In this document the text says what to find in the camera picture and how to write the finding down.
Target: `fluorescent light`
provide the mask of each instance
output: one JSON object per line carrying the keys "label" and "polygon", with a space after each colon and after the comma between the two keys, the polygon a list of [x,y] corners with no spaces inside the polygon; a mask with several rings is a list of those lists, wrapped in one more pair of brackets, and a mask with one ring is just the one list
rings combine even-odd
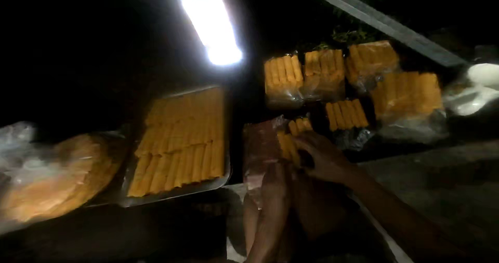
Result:
{"label": "fluorescent light", "polygon": [[182,0],[182,6],[213,64],[228,65],[242,59],[222,0]]}

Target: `plastic wrap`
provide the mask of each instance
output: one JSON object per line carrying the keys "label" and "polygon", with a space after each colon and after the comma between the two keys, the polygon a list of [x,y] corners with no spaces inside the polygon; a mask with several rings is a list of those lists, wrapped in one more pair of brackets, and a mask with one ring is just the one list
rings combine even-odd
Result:
{"label": "plastic wrap", "polygon": [[247,124],[243,130],[243,178],[249,196],[261,208],[261,182],[265,172],[282,158],[278,132],[284,132],[288,120],[279,116],[258,124]]}
{"label": "plastic wrap", "polygon": [[445,138],[446,114],[437,75],[388,73],[371,91],[379,134],[385,138],[431,143]]}
{"label": "plastic wrap", "polygon": [[358,99],[329,102],[325,105],[332,140],[340,150],[360,151],[374,136],[369,130],[364,109]]}
{"label": "plastic wrap", "polygon": [[301,89],[307,101],[345,98],[345,63],[341,50],[305,53],[305,82]]}
{"label": "plastic wrap", "polygon": [[299,89],[303,75],[298,56],[275,57],[264,63],[265,94],[270,109],[298,109],[303,105]]}
{"label": "plastic wrap", "polygon": [[349,47],[347,80],[361,94],[376,87],[379,76],[399,72],[399,56],[390,42],[378,41]]}
{"label": "plastic wrap", "polygon": [[9,161],[2,172],[10,178],[2,189],[0,233],[64,215],[90,200],[118,170],[121,144],[100,135],[79,135],[54,147],[18,139],[15,152],[12,147],[1,151],[0,160]]}

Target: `metal beam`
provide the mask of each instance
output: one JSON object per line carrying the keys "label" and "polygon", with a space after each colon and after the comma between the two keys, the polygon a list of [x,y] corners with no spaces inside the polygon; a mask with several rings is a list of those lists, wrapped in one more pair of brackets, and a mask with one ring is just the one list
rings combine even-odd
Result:
{"label": "metal beam", "polygon": [[334,5],[348,14],[360,19],[366,24],[380,30],[394,39],[406,44],[415,51],[427,56],[433,61],[445,66],[452,67],[466,64],[461,57],[444,49],[442,46],[430,41],[421,34],[410,30],[394,19],[375,10],[373,7],[359,0],[324,0]]}

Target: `metal tray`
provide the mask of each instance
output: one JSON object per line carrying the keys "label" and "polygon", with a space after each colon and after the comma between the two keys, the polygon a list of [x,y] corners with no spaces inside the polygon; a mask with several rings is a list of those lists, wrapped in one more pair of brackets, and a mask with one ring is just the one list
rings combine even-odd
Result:
{"label": "metal tray", "polygon": [[[195,93],[195,92],[200,92],[203,90],[215,88],[218,86],[207,86],[207,87],[202,87],[202,88],[197,88],[189,91],[184,91],[181,93],[175,93],[175,94],[169,94],[165,95],[162,98],[170,98],[170,97],[177,97],[180,95],[184,94],[190,94],[190,93]],[[224,175],[222,177],[217,177],[215,179],[211,180],[206,180],[201,183],[192,183],[189,185],[185,185],[181,188],[174,188],[171,191],[168,192],[163,192],[155,195],[147,195],[147,196],[142,196],[139,198],[136,197],[129,197],[127,196],[128,194],[128,188],[133,180],[133,176],[135,173],[135,168],[137,165],[137,157],[135,155],[131,154],[131,157],[129,157],[127,165],[126,165],[126,173],[125,177],[123,179],[123,183],[121,186],[120,190],[120,197],[118,200],[118,204],[122,207],[133,207],[133,206],[139,206],[139,205],[144,205],[146,203],[151,203],[151,202],[159,202],[162,200],[166,199],[171,199],[171,198],[176,198],[178,196],[185,196],[185,195],[190,195],[194,193],[199,193],[199,192],[204,192],[204,191],[209,191],[209,190],[215,190],[228,182],[228,179],[231,177],[231,163],[230,163],[230,156],[229,156],[229,142],[228,142],[228,130],[229,130],[229,119],[230,116],[228,114],[228,108],[227,108],[227,102],[224,102],[224,114],[225,114],[225,149],[226,149],[226,154],[225,154],[225,170],[224,170]],[[134,149],[137,148],[138,144],[140,141],[136,141],[134,144]]]}

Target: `hand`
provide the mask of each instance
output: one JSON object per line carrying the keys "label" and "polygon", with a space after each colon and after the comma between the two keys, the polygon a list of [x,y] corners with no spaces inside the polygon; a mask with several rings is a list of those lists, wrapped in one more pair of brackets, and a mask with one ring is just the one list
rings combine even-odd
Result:
{"label": "hand", "polygon": [[261,209],[266,216],[287,215],[291,204],[288,187],[291,166],[286,161],[277,162],[265,173],[261,184]]}
{"label": "hand", "polygon": [[336,146],[315,132],[302,132],[294,141],[297,148],[309,152],[313,158],[315,169],[307,171],[311,177],[345,184],[349,177],[358,172],[357,167]]}

